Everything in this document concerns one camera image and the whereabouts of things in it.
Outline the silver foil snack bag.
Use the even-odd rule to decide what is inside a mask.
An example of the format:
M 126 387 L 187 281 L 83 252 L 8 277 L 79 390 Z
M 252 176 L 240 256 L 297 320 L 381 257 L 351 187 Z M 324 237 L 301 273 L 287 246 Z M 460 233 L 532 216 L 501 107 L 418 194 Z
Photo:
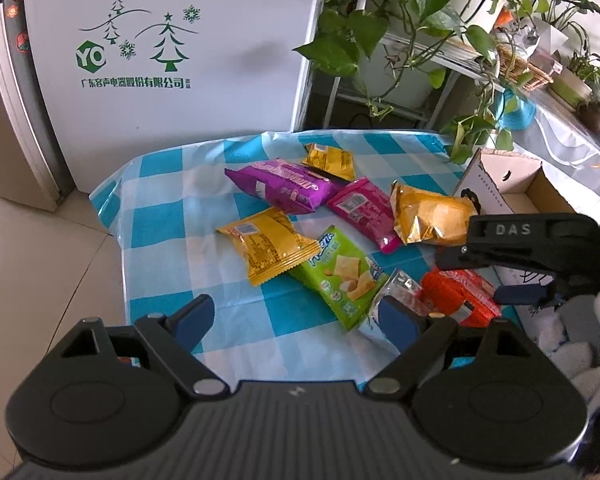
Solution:
M 422 288 L 405 271 L 394 269 L 385 284 L 381 286 L 370 307 L 370 318 L 379 323 L 379 305 L 385 296 L 390 296 L 400 302 L 413 313 L 426 318 L 430 309 L 420 300 Z

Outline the red snack bag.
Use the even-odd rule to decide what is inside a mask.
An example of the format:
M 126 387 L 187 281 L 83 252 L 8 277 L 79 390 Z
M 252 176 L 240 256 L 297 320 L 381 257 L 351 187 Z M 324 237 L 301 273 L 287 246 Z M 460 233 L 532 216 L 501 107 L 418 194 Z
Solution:
M 419 299 L 432 310 L 454 318 L 460 326 L 483 328 L 502 309 L 493 299 L 495 288 L 473 270 L 427 272 L 420 281 Z

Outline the green cracker bag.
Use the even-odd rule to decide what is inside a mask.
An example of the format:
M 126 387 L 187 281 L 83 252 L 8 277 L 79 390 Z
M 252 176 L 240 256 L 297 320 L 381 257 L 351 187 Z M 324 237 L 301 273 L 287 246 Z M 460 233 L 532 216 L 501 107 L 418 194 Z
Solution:
M 288 274 L 317 292 L 343 328 L 353 330 L 370 312 L 388 274 L 336 226 L 330 226 L 318 244 L 321 251 Z

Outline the golden chip bag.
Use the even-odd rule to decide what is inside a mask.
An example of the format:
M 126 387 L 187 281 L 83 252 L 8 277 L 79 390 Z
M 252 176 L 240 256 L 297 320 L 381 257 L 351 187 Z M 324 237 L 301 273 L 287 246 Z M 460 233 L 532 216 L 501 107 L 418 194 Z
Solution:
M 393 229 L 405 245 L 457 246 L 466 242 L 469 220 L 478 212 L 465 197 L 444 196 L 394 181 Z

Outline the yellow biscuit packet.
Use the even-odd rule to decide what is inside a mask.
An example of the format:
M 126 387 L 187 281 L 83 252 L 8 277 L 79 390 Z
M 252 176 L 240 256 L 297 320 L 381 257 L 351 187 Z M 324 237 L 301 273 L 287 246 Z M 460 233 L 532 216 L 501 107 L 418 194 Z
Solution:
M 245 260 L 253 286 L 260 286 L 321 252 L 318 240 L 297 232 L 289 217 L 275 207 L 222 226 L 218 232 L 232 241 Z

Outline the pink snack bag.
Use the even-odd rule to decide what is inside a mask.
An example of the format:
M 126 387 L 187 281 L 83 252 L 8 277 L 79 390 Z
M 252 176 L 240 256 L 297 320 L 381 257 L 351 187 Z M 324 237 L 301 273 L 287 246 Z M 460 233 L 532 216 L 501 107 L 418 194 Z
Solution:
M 332 196 L 327 207 L 369 240 L 386 255 L 403 245 L 394 230 L 394 217 L 389 196 L 367 178 L 347 184 Z

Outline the purple snack bag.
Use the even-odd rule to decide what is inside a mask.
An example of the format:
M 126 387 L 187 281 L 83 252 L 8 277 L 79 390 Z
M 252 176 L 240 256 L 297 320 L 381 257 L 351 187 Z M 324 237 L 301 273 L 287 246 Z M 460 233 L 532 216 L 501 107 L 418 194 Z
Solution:
M 224 174 L 242 192 L 264 200 L 286 214 L 313 214 L 336 196 L 343 185 L 285 159 L 253 162 Z

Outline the small yellow snack packet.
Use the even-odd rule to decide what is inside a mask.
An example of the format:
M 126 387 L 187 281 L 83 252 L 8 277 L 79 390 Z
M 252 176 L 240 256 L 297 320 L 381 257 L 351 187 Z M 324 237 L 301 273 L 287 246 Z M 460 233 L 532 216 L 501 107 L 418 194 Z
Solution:
M 341 148 L 317 143 L 306 144 L 306 157 L 301 163 L 348 182 L 356 180 L 353 155 Z

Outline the blue checkered tablecloth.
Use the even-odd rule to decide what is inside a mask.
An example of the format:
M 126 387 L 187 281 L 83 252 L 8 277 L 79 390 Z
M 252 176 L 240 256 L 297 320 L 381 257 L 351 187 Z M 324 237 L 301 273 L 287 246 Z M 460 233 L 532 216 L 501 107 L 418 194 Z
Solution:
M 383 190 L 398 181 L 450 194 L 463 174 L 433 133 L 265 132 L 134 158 L 91 195 L 122 250 L 128 320 L 210 296 L 214 322 L 194 353 L 230 385 L 243 379 L 361 383 L 396 355 L 388 344 L 345 330 L 320 296 L 288 275 L 251 285 L 245 261 L 221 233 L 265 207 L 240 192 L 226 170 L 274 158 L 298 162 L 309 143 L 349 151 L 356 172 Z

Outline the wicker basket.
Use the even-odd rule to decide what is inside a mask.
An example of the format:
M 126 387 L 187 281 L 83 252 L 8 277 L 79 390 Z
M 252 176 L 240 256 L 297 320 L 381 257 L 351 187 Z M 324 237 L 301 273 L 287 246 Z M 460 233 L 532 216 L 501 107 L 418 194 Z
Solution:
M 525 92 L 533 92 L 554 82 L 549 74 L 516 55 L 508 47 L 498 44 L 500 78 Z

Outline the small potted plant green pot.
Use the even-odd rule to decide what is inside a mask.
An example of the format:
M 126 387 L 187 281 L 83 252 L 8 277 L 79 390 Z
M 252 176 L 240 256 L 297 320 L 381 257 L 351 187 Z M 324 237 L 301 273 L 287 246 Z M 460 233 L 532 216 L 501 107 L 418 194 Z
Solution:
M 600 55 L 575 53 L 562 72 L 553 76 L 550 92 L 572 110 L 581 104 L 600 104 Z

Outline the white metal plant stand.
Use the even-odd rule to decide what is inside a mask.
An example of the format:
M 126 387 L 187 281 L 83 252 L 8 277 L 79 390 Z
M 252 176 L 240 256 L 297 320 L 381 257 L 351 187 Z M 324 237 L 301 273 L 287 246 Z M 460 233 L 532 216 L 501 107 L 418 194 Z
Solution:
M 324 128 L 406 127 L 434 130 L 479 106 L 480 90 L 492 101 L 504 91 L 500 62 L 485 60 L 469 44 L 450 39 L 416 68 L 403 66 L 407 53 L 421 54 L 434 40 L 414 44 L 397 34 L 382 38 L 370 58 L 361 58 L 349 78 L 319 74 L 312 98 Z

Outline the green pothos plant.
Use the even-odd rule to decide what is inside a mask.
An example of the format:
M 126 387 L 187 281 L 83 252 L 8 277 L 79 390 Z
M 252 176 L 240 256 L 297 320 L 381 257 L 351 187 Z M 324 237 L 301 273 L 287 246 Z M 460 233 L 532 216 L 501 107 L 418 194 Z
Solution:
M 594 0 L 324 0 L 312 40 L 296 51 L 314 70 L 340 78 L 358 73 L 361 58 L 373 52 L 384 34 L 382 18 L 390 6 L 408 12 L 418 32 L 441 41 L 469 44 L 485 60 L 498 61 L 498 44 L 527 61 L 524 38 L 534 39 L 539 23 L 558 30 L 572 29 L 582 52 L 591 51 L 588 32 L 577 21 L 579 14 L 600 16 Z M 513 147 L 513 135 L 496 125 L 492 101 L 478 93 L 480 104 L 470 114 L 454 116 L 443 128 L 452 143 L 446 149 L 453 162 L 466 162 L 475 148 L 492 144 L 500 151 Z

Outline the white refrigerator with tree print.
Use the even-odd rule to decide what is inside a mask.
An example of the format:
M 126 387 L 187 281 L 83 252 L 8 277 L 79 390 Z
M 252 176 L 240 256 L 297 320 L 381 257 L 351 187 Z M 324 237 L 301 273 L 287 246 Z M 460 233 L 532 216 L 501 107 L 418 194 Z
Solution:
M 34 67 L 76 187 L 136 156 L 298 129 L 299 53 L 323 0 L 24 0 Z

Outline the grey door frame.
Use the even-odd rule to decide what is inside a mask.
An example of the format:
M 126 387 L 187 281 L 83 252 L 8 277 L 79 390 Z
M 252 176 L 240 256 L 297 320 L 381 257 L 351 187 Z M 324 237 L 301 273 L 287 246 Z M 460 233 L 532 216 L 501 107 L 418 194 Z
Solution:
M 38 84 L 24 0 L 0 0 L 0 197 L 55 211 L 75 187 Z

